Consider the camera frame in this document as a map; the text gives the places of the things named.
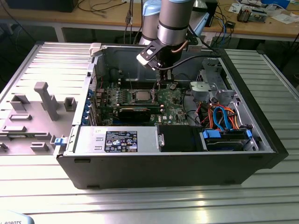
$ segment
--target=metal bracket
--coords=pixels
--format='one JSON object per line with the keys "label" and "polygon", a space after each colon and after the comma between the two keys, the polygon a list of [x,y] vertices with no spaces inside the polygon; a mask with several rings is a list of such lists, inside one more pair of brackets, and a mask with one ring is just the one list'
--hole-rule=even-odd
{"label": "metal bracket", "polygon": [[100,54],[103,49],[107,47],[102,46],[102,43],[92,43],[89,48],[90,57],[95,57]]}

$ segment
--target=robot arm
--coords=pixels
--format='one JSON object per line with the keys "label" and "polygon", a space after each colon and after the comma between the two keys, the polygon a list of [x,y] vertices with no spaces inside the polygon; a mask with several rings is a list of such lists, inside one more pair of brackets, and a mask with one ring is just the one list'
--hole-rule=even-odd
{"label": "robot arm", "polygon": [[[143,28],[140,44],[147,45],[137,56],[145,67],[153,70],[171,67],[181,58],[195,0],[149,0],[143,7]],[[208,18],[206,13],[195,26],[199,35]],[[163,79],[166,70],[160,71]]]}

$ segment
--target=side panel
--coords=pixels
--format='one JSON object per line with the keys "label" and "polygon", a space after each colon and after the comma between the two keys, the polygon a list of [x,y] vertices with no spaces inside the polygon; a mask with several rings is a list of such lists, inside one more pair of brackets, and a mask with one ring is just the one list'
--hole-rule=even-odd
{"label": "side panel", "polygon": [[241,184],[274,154],[58,156],[76,188],[143,188]]}
{"label": "side panel", "polygon": [[245,101],[247,107],[250,109],[254,119],[256,120],[259,128],[263,132],[266,140],[268,141],[270,147],[277,152],[274,160],[268,163],[264,168],[273,168],[279,162],[281,162],[284,158],[288,156],[288,152],[285,149],[284,145],[280,141],[279,137],[273,130],[271,124],[269,123],[268,119],[264,115],[263,111],[257,104],[256,100],[254,99],[253,95],[251,94],[250,90],[248,89],[247,85],[245,84],[244,80],[240,76],[239,71],[232,63],[231,59],[227,55],[225,50],[220,49],[221,52],[221,59],[224,63],[224,66],[227,69],[227,72],[230,74],[234,84],[236,85],[238,91],[240,92],[243,100]]}

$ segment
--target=workbench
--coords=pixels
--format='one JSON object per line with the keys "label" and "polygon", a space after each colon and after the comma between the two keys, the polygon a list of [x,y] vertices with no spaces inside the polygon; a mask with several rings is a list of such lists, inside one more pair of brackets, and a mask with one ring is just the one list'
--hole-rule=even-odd
{"label": "workbench", "polygon": [[[92,4],[101,3],[101,0],[91,0]],[[275,40],[275,41],[293,41],[299,31],[298,23],[284,24],[273,18],[267,18],[266,23],[237,22],[237,14],[228,12],[229,5],[234,0],[220,0],[220,7],[223,14],[228,20],[235,22],[236,26],[232,37],[260,39],[260,40]],[[102,5],[102,8],[110,7],[120,4],[121,0],[113,0],[108,4]],[[79,8],[75,8],[72,13],[61,13],[53,11],[36,11],[23,9],[9,9],[5,4],[10,14],[23,25],[31,26],[47,26],[55,29],[57,39],[59,42],[66,42],[63,28],[87,28],[87,29],[106,29],[106,30],[124,30],[125,16],[128,11],[129,4],[108,9],[105,17],[91,12],[85,12]],[[84,1],[82,8],[90,10],[88,1]],[[299,10],[299,6],[289,4],[288,10]],[[0,8],[0,23],[14,24],[9,15]],[[141,25],[141,6],[140,3],[134,3],[134,19],[133,31],[137,31]],[[217,20],[213,20],[211,27],[204,28],[205,35],[209,40],[218,36],[221,32],[221,27]]]}
{"label": "workbench", "polygon": [[[16,93],[35,99],[36,81],[50,81],[57,101],[77,98],[78,91],[69,87],[82,85],[89,48],[86,43],[35,45],[0,94],[0,126],[11,110],[7,102]],[[1,155],[0,208],[28,214],[35,224],[298,223],[299,94],[267,56],[226,51],[290,154],[276,167],[259,170],[242,185],[80,190],[53,155]],[[65,81],[69,86],[61,96],[59,86]]]}

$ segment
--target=slotted metal surface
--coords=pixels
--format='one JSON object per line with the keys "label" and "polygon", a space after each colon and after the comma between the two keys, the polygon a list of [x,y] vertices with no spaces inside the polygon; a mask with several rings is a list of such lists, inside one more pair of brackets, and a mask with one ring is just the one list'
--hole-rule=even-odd
{"label": "slotted metal surface", "polygon": [[38,81],[48,83],[48,92],[55,95],[57,101],[63,102],[65,97],[78,100],[91,62],[89,47],[90,44],[84,43],[52,42],[35,46],[16,72],[13,83],[0,103],[0,126],[12,110],[9,101],[15,94],[25,94],[29,101],[41,101],[34,91]]}
{"label": "slotted metal surface", "polygon": [[[255,52],[249,53],[255,59],[261,58]],[[263,60],[253,62],[268,66]],[[248,61],[236,64],[253,65]],[[286,86],[278,76],[271,80],[275,82],[264,86]],[[253,78],[245,81],[254,86],[260,84]],[[298,106],[295,97],[283,98],[281,104],[275,103],[277,98],[269,98],[257,97],[268,114],[288,117],[287,108]],[[2,156],[0,205],[31,215],[36,224],[297,224],[299,151],[292,130],[297,132],[299,124],[286,119],[274,119],[271,123],[290,156],[271,170],[258,171],[242,185],[79,190],[52,156]]]}
{"label": "slotted metal surface", "polygon": [[298,92],[273,66],[267,56],[249,50],[226,50],[226,52],[285,148],[291,156],[297,155]]}

